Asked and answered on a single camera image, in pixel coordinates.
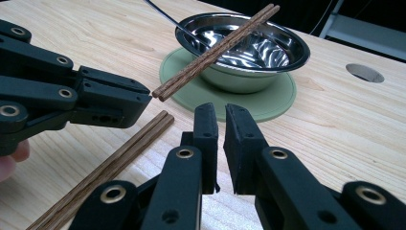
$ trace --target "brown chopstick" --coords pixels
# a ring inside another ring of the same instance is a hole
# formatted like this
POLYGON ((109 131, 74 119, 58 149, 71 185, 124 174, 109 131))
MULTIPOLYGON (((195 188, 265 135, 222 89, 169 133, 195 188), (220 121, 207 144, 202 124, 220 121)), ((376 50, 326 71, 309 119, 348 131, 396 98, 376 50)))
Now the brown chopstick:
POLYGON ((102 183, 114 179, 174 121, 162 111, 27 229, 60 229, 102 183))
POLYGON ((152 96, 158 98, 161 102, 164 102, 172 94, 209 67, 209 65, 215 63, 224 52, 237 45, 245 36, 254 31, 257 26, 264 23, 279 9, 279 6, 274 7, 273 4, 266 6, 237 30, 231 32, 219 43, 215 44, 214 47, 203 53, 188 66, 179 71, 174 77, 155 89, 152 92, 152 96))

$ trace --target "green plate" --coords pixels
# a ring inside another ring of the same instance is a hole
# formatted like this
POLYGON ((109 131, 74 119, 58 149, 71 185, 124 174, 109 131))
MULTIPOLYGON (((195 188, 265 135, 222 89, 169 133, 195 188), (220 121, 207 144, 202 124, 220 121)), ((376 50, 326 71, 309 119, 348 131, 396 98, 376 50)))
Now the green plate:
MULTIPOLYGON (((192 55, 179 48, 167 55, 159 71, 161 83, 192 62, 192 55)), ((282 115, 296 98, 296 84, 288 73, 281 73, 268 88, 252 94, 233 94, 216 88, 197 77, 179 89, 172 98, 190 111, 201 104, 213 103, 217 120, 226 120, 226 104, 237 104, 248 109, 256 122, 264 122, 282 115)))

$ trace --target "bowl rim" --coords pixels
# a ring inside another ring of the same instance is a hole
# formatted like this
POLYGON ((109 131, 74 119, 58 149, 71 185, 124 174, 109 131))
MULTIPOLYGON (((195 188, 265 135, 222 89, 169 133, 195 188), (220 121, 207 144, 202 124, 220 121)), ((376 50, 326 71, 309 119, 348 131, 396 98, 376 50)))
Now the bowl rim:
MULTIPOLYGON (((196 15, 192 15, 190 17, 187 17, 185 19, 183 19, 182 21, 179 22, 179 24, 183 27, 186 27, 187 24, 189 24, 190 22, 192 22, 193 20, 196 20, 198 18, 203 18, 203 17, 212 17, 212 16, 228 16, 228 17, 238 17, 238 18, 243 18, 243 19, 247 19, 249 20, 251 17, 241 14, 241 13, 232 13, 232 12, 205 12, 205 13, 200 13, 200 14, 196 14, 196 15)), ((289 34, 289 36, 291 38, 293 38, 294 40, 296 40, 303 48, 304 50, 304 54, 294 63, 291 63, 287 66, 281 66, 281 67, 274 67, 274 68, 258 68, 258 67, 238 67, 236 65, 231 65, 228 64, 224 61, 221 60, 217 60, 215 62, 216 65, 218 66, 222 66, 225 68, 229 68, 229 69, 234 69, 234 70, 238 70, 238 71, 243 71, 243 72, 252 72, 252 73, 268 73, 268 74, 272 74, 272 73, 281 73, 281 72, 287 72, 287 71, 292 71, 295 69, 298 69, 302 66, 304 66, 307 61, 310 58, 310 49, 308 48, 307 44, 295 33, 293 33, 292 31, 290 31, 289 29, 286 29, 283 26, 280 26, 276 23, 270 22, 270 21, 266 21, 266 24, 271 26, 271 27, 276 27, 279 30, 289 34)), ((191 52, 192 54, 194 54, 195 56, 199 57, 201 56, 203 53, 197 51, 196 49, 194 49, 193 46, 191 46, 191 44, 189 42, 186 41, 185 39, 185 32, 183 32, 182 30, 180 30, 179 28, 176 27, 175 29, 175 36, 176 39, 178 40, 178 42, 185 48, 187 49, 189 52, 191 52)))

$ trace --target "stainless steel bowl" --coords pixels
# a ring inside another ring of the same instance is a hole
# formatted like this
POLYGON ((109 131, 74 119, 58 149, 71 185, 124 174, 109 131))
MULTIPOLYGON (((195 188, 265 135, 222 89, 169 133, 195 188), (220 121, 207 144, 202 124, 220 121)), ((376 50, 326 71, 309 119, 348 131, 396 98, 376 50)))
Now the stainless steel bowl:
MULTIPOLYGON (((250 17, 236 13, 203 13, 179 24, 213 47, 250 17)), ((178 42, 194 57, 208 50, 179 29, 178 42)), ((286 28, 271 22, 259 26, 201 75, 204 80, 234 93, 253 93, 266 88, 281 72, 302 67, 310 56, 305 42, 286 28)))

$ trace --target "wooden table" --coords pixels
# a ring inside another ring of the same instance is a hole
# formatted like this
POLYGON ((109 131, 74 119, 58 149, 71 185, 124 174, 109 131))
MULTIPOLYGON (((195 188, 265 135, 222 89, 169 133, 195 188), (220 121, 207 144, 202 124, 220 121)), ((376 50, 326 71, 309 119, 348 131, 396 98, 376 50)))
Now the wooden table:
MULTIPOLYGON (((194 0, 155 0, 176 20, 226 12, 194 0)), ((0 18, 33 33, 32 44, 75 63, 119 74, 153 90, 161 61, 180 47, 174 26, 143 1, 7 1, 0 18)), ((365 180, 406 201, 406 64, 301 34, 311 50, 307 65, 291 72, 298 94, 293 106, 260 123, 268 143, 292 150, 324 185, 341 191, 365 180), (349 63, 373 68, 385 81, 360 80, 349 63)), ((152 100, 128 129, 68 125, 31 138, 32 155, 0 184, 0 229, 24 229, 60 200, 130 136, 162 110, 175 123, 119 179, 139 185, 158 174, 193 114, 173 100, 152 100)), ((260 229, 251 196, 233 195, 219 123, 221 193, 203 198, 202 229, 260 229)))

